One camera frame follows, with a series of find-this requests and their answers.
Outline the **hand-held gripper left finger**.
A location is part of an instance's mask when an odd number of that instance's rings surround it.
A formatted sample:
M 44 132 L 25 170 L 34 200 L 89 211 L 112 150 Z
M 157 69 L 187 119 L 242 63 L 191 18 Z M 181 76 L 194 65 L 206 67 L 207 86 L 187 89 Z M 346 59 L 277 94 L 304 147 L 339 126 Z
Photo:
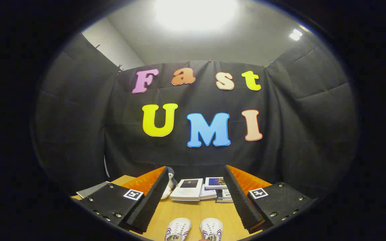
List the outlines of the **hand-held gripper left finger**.
M 166 166 L 122 185 L 107 183 L 79 203 L 115 226 L 143 234 L 169 182 Z

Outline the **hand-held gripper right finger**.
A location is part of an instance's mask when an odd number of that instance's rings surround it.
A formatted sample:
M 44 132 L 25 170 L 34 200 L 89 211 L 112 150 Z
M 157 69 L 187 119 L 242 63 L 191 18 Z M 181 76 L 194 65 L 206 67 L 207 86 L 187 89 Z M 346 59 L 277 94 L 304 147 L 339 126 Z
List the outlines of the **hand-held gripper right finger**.
M 224 166 L 224 181 L 250 234 L 280 226 L 314 203 L 285 182 L 271 184 L 229 165 Z

